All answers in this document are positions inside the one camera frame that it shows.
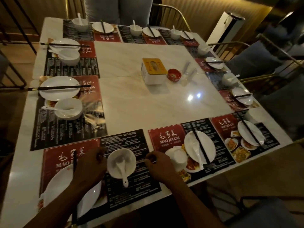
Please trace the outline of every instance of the white bowl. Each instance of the white bowl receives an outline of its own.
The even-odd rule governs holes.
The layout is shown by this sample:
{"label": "white bowl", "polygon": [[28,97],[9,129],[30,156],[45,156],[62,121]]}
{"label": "white bowl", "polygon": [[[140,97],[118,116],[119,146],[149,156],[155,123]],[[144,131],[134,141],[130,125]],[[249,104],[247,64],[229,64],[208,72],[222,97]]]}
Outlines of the white bowl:
{"label": "white bowl", "polygon": [[222,83],[225,86],[233,87],[238,85],[238,79],[233,73],[225,73],[222,77]]}
{"label": "white bowl", "polygon": [[86,19],[81,19],[82,25],[79,22],[78,18],[74,18],[72,20],[74,23],[74,27],[79,31],[79,32],[86,32],[89,28],[89,22]]}
{"label": "white bowl", "polygon": [[165,154],[170,157],[176,172],[186,168],[188,158],[181,146],[174,146],[171,149],[168,149]]}
{"label": "white bowl", "polygon": [[206,55],[209,52],[209,46],[207,45],[199,45],[197,48],[197,52],[199,53],[199,55]]}
{"label": "white bowl", "polygon": [[261,108],[252,108],[246,112],[245,119],[253,124],[257,124],[264,122],[266,115]]}
{"label": "white bowl", "polygon": [[80,54],[75,49],[61,49],[58,57],[64,65],[75,66],[80,61]]}
{"label": "white bowl", "polygon": [[64,119],[64,120],[75,120],[78,119],[80,117],[80,115],[82,114],[82,101],[76,98],[66,98],[66,99],[62,99],[60,101],[58,101],[55,104],[55,108],[56,109],[75,109],[75,115],[74,116],[70,116],[68,114],[66,114],[64,111],[58,111],[55,110],[55,115],[59,118],[59,119]]}
{"label": "white bowl", "polygon": [[134,36],[134,37],[138,37],[141,35],[141,32],[142,32],[142,28],[138,25],[130,25],[130,31],[131,31],[131,34]]}
{"label": "white bowl", "polygon": [[132,150],[122,148],[110,153],[107,161],[108,172],[113,178],[122,179],[120,170],[118,169],[115,160],[123,156],[126,161],[126,176],[130,176],[136,169],[136,157]]}
{"label": "white bowl", "polygon": [[171,30],[171,38],[173,40],[178,40],[181,37],[181,31],[177,30],[177,29],[172,29]]}

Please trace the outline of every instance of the small red dish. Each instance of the small red dish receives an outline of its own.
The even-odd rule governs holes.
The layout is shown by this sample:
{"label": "small red dish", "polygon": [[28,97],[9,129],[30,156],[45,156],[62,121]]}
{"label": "small red dish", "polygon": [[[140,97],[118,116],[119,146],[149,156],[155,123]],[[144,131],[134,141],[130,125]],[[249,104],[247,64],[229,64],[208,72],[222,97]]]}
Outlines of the small red dish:
{"label": "small red dish", "polygon": [[167,78],[171,81],[177,82],[181,78],[181,73],[176,69],[169,69]]}

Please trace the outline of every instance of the hand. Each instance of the hand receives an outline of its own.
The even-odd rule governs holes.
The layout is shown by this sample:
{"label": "hand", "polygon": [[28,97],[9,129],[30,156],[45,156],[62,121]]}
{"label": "hand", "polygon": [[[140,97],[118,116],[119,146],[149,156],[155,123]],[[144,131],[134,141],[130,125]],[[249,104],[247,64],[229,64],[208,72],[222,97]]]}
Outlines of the hand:
{"label": "hand", "polygon": [[107,159],[103,157],[104,152],[105,148],[96,147],[79,158],[71,184],[88,191],[100,182],[107,171]]}
{"label": "hand", "polygon": [[[151,162],[151,158],[156,157],[156,163]],[[164,153],[152,151],[146,155],[145,164],[152,175],[152,177],[165,184],[167,187],[174,185],[176,181],[181,178],[176,173],[173,163],[169,156]]]}

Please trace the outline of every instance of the chopsticks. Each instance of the chopsticks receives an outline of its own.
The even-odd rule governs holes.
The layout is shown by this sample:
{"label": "chopsticks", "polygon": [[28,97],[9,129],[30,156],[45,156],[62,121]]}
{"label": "chopsticks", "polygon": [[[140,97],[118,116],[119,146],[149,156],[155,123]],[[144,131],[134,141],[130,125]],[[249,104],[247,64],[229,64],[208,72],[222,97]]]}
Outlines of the chopsticks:
{"label": "chopsticks", "polygon": [[200,149],[201,149],[202,152],[203,152],[203,155],[204,155],[204,157],[205,157],[205,159],[206,159],[207,165],[210,165],[209,158],[208,158],[208,156],[207,156],[207,154],[206,154],[206,152],[205,152],[205,150],[204,150],[204,148],[203,148],[203,146],[202,146],[202,144],[201,144],[201,141],[200,141],[199,137],[197,136],[196,131],[195,131],[194,127],[192,126],[191,122],[190,122],[190,125],[191,125],[192,131],[193,131],[193,133],[194,133],[194,135],[195,135],[196,140],[199,142]]}
{"label": "chopsticks", "polygon": [[103,24],[103,21],[102,21],[102,20],[100,20],[100,22],[101,22],[101,26],[102,26],[102,29],[103,29],[103,33],[106,33],[106,32],[105,32],[105,29],[104,29],[104,24]]}
{"label": "chopsticks", "polygon": [[234,96],[235,98],[241,98],[241,97],[248,97],[248,96],[252,96],[253,94],[244,94],[244,95],[240,95],[240,96]]}
{"label": "chopsticks", "polygon": [[27,91],[34,91],[34,90],[72,89],[72,88],[82,88],[82,87],[90,87],[90,86],[91,86],[91,85],[38,87],[38,88],[27,88]]}
{"label": "chopsticks", "polygon": [[189,38],[189,40],[191,40],[191,38],[189,37],[189,35],[184,30],[182,30],[182,31]]}
{"label": "chopsticks", "polygon": [[[73,177],[77,167],[77,151],[75,150],[73,153],[74,161],[73,161]],[[77,205],[72,213],[72,228],[77,227]]]}
{"label": "chopsticks", "polygon": [[256,143],[258,143],[261,147],[261,143],[257,140],[257,138],[255,137],[255,135],[253,134],[253,132],[250,130],[250,128],[248,127],[248,125],[245,123],[244,119],[239,115],[238,112],[235,112],[238,117],[241,119],[242,123],[244,124],[244,126],[246,127],[246,129],[249,131],[249,133],[251,134],[251,136],[254,138],[254,140],[256,141]]}
{"label": "chopsticks", "polygon": [[149,28],[149,30],[152,33],[153,37],[156,38],[155,35],[154,35],[154,33],[153,33],[153,31],[152,31],[152,29],[150,28],[150,26],[147,26],[147,27]]}
{"label": "chopsticks", "polygon": [[218,61],[218,62],[207,62],[208,64],[215,64],[215,63],[224,63],[224,61]]}
{"label": "chopsticks", "polygon": [[59,46],[81,46],[81,47],[89,47],[89,45],[70,45],[70,44],[59,44],[59,43],[44,43],[44,42],[41,42],[40,45],[59,45]]}

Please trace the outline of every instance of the blue chair cushion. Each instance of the blue chair cushion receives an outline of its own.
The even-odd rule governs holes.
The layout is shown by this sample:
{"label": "blue chair cushion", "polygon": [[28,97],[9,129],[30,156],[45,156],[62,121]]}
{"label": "blue chair cushion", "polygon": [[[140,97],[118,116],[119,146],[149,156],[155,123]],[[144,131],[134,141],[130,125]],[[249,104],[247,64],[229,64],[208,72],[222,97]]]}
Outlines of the blue chair cushion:
{"label": "blue chair cushion", "polygon": [[273,56],[263,45],[257,41],[235,56],[226,65],[234,75],[241,78],[263,75],[283,64],[276,56]]}

